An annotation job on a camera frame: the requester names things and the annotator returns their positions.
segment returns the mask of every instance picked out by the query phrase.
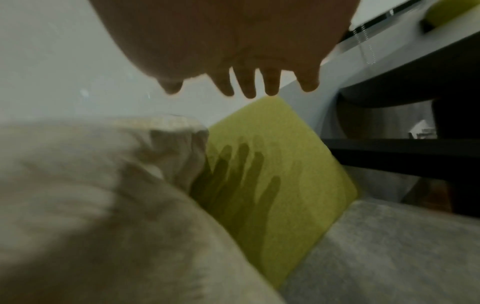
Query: skin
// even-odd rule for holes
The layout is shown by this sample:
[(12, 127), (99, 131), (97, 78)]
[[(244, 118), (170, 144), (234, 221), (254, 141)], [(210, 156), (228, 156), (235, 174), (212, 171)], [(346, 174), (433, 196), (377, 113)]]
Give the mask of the skin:
[(124, 54), (168, 94), (207, 74), (232, 96), (233, 68), (243, 94), (279, 91), (282, 70), (301, 88), (319, 85), (322, 60), (348, 29), (359, 0), (90, 0)]

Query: beige blanket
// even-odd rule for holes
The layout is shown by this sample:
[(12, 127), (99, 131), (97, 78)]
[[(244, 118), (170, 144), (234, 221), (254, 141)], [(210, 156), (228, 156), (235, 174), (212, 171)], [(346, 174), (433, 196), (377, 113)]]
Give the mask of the beige blanket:
[(187, 196), (191, 119), (0, 128), (2, 303), (281, 303)]

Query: yellow pillow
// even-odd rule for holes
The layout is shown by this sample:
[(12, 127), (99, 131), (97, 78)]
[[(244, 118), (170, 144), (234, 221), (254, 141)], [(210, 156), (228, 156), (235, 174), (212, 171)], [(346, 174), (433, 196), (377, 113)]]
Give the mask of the yellow pillow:
[(280, 98), (210, 128), (192, 197), (279, 287), (358, 193), (328, 148)]

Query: finger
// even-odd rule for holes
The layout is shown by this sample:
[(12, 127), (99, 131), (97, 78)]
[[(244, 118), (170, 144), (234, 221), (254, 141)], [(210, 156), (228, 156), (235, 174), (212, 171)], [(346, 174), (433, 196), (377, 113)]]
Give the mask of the finger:
[(228, 70), (209, 73), (208, 76), (211, 78), (220, 92), (222, 92), (225, 96), (233, 96), (235, 94), (230, 82), (230, 73)]
[(319, 87), (320, 68), (295, 72), (296, 79), (300, 83), (301, 89), (305, 92), (315, 91)]
[(263, 83), (265, 84), (265, 93), (269, 96), (273, 96), (279, 93), (280, 89), (280, 75), (281, 70), (278, 69), (260, 69), (263, 76)]
[(247, 98), (255, 98), (255, 70), (246, 68), (233, 68), (236, 80), (240, 85), (241, 91)]
[(177, 81), (177, 82), (172, 82), (172, 81), (165, 81), (165, 80), (158, 80), (158, 83), (160, 86), (163, 88), (165, 93), (172, 95), (180, 92), (180, 89), (182, 88), (182, 85), (184, 84), (183, 81)]

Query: beige fabric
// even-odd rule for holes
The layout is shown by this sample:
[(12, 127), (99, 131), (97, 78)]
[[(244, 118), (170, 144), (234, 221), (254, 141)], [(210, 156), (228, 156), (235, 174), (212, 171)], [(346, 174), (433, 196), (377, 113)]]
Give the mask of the beige fabric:
[(281, 303), (185, 194), (207, 130), (113, 124), (0, 128), (2, 304)]
[(125, 55), (167, 93), (208, 74), (227, 96), (233, 67), (243, 94), (279, 91), (281, 70), (304, 91), (319, 85), (320, 63), (348, 30), (359, 0), (90, 0)]

